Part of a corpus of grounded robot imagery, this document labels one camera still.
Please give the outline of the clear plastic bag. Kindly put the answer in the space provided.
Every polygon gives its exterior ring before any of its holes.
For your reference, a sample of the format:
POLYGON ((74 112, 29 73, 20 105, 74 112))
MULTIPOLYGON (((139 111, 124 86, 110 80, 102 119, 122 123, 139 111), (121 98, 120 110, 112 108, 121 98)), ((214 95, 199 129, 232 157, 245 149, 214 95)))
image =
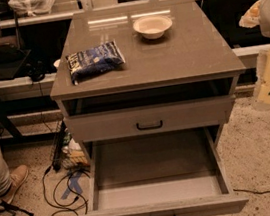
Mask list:
POLYGON ((20 16, 37 16, 50 13, 55 0, 9 0, 8 5, 20 16))

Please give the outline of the white bowl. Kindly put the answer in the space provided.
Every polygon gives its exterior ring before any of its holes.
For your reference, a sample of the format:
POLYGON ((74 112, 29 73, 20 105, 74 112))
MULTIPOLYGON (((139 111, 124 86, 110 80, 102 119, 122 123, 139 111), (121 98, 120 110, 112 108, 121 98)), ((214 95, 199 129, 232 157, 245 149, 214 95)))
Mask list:
POLYGON ((133 29, 145 39, 159 39, 170 29, 173 21, 167 16, 152 15, 138 18, 134 21, 133 29))

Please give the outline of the black tripod leg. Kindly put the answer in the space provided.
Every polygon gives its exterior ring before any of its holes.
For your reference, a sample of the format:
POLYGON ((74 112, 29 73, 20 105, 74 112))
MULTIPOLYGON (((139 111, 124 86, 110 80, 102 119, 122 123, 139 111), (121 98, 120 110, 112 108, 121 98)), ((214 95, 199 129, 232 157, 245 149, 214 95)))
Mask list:
POLYGON ((26 209, 19 208, 18 206, 8 204, 4 200, 0 199, 0 206, 6 210, 8 213, 11 213, 12 215, 15 215, 16 212, 20 211, 28 216, 34 216, 32 212, 28 212, 26 209))

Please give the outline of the black headphones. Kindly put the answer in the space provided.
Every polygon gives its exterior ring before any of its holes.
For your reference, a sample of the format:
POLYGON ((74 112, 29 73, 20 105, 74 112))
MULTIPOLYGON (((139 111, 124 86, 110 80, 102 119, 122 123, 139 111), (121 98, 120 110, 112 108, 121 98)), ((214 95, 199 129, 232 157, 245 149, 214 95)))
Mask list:
POLYGON ((37 61, 36 63, 27 64, 27 76, 33 81, 33 82, 40 82, 45 77, 45 66, 42 61, 37 61))

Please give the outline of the blue chip bag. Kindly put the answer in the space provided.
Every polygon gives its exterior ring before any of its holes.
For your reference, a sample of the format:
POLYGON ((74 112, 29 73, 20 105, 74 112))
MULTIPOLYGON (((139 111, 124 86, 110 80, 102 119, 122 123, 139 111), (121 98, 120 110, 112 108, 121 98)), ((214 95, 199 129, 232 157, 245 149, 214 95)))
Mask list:
POLYGON ((79 79, 100 75, 125 63, 125 58, 115 41, 106 42, 85 51, 66 56, 71 82, 76 85, 79 79))

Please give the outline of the grey drawer cabinet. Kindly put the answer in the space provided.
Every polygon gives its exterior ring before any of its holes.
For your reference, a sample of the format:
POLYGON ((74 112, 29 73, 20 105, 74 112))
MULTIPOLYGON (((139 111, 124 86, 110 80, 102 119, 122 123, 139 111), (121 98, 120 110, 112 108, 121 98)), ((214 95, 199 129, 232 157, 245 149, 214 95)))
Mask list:
MULTIPOLYGON (((63 56, 115 41, 125 63, 114 71, 79 79, 74 85, 68 63, 62 59, 51 97, 64 118, 234 96, 239 75, 245 71, 194 0, 77 14, 67 35, 63 56), (173 23, 162 37, 150 40, 138 34, 133 24, 152 15, 167 16, 173 23)), ((226 123, 201 127, 209 130, 215 141, 226 123)))

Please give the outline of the tan shoe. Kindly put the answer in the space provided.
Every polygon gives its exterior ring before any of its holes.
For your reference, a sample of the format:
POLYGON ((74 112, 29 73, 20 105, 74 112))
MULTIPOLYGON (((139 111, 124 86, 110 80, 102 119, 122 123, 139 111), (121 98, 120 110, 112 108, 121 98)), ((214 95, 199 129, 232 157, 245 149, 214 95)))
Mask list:
POLYGON ((18 166, 12 172, 9 170, 2 173, 0 180, 0 200, 8 204, 13 202, 15 194, 28 177, 28 167, 18 166))

